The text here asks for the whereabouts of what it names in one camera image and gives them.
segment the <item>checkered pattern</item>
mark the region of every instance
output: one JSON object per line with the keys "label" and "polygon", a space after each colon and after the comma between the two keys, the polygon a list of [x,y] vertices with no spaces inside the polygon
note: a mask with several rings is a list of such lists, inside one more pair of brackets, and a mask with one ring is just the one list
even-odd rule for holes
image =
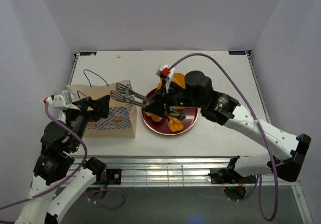
{"label": "checkered pattern", "polygon": [[[127,98],[133,99],[133,96],[126,95]],[[101,119],[95,125],[87,125],[87,129],[89,130],[121,130],[121,129],[129,129],[132,127],[131,120],[129,118],[129,113],[133,108],[133,104],[125,103],[123,107],[110,107],[109,115],[106,119]],[[122,120],[121,123],[113,122],[113,120]]]}

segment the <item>round tray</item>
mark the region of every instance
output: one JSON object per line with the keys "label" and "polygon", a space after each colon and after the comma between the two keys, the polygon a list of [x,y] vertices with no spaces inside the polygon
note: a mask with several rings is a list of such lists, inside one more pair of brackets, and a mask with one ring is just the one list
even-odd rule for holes
{"label": "round tray", "polygon": [[[152,98],[156,92],[156,88],[150,91],[146,97]],[[153,130],[154,132],[161,134],[161,135],[180,135],[182,133],[185,133],[187,130],[189,130],[196,122],[196,119],[198,117],[198,109],[194,107],[187,107],[184,108],[182,111],[186,118],[182,121],[184,124],[184,128],[181,131],[172,133],[169,130],[168,124],[169,124],[169,118],[165,116],[161,121],[159,122],[154,122],[151,117],[147,116],[146,113],[144,112],[144,109],[141,108],[141,116],[142,119],[144,120],[144,123],[147,125],[148,128]]]}

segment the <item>brown paper bag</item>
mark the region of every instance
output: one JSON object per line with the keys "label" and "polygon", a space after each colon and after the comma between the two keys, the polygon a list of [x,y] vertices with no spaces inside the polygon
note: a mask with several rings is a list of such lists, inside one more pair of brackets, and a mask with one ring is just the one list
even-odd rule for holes
{"label": "brown paper bag", "polygon": [[[132,89],[129,80],[120,81]],[[67,88],[75,95],[73,101],[79,99],[77,91],[83,92],[88,97],[96,100],[107,94],[111,90],[116,90],[116,83],[109,84],[108,86],[92,86],[89,85],[67,85]],[[133,96],[126,96],[127,98],[134,99]],[[124,102],[117,102],[110,99],[109,102],[109,115],[106,119],[101,119],[97,122],[90,122],[87,125],[84,137],[127,137],[135,138],[137,122],[137,108],[135,105]]]}

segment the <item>white wall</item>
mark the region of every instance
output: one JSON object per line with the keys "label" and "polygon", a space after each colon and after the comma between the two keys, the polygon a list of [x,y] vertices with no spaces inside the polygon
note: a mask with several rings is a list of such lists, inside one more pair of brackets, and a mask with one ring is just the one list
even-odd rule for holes
{"label": "white wall", "polygon": [[[43,0],[0,0],[0,206],[26,198],[49,119],[43,99],[68,81],[73,55]],[[23,205],[0,211],[15,220]]]}
{"label": "white wall", "polygon": [[73,53],[252,49],[278,0],[44,0]]}
{"label": "white wall", "polygon": [[271,120],[312,137],[300,179],[314,223],[321,223],[321,0],[280,0],[253,48]]}

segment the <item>tabletop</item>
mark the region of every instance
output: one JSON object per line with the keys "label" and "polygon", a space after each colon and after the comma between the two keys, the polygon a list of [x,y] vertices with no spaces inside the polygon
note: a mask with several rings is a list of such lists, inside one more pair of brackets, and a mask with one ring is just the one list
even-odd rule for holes
{"label": "tabletop", "polygon": [[[78,57],[71,76],[71,84],[88,84],[83,74],[90,69],[108,83],[130,80],[133,90],[146,95],[159,83],[156,70],[161,64],[172,65],[181,57],[196,51],[99,51],[96,55]],[[260,119],[266,120],[266,112],[255,82],[254,73],[247,55],[229,55],[228,51],[197,51],[216,59],[227,71],[246,96]],[[178,66],[176,72],[186,74],[199,70],[212,79],[213,88],[243,100],[234,87],[208,58],[190,57]],[[101,79],[90,78],[93,85],[104,85]],[[213,157],[234,155],[258,155],[266,150],[246,136],[210,122],[200,114],[195,125],[177,136],[162,136],[144,124],[137,107],[136,138],[84,138],[89,156],[127,157]],[[75,156],[82,156],[79,149]]]}

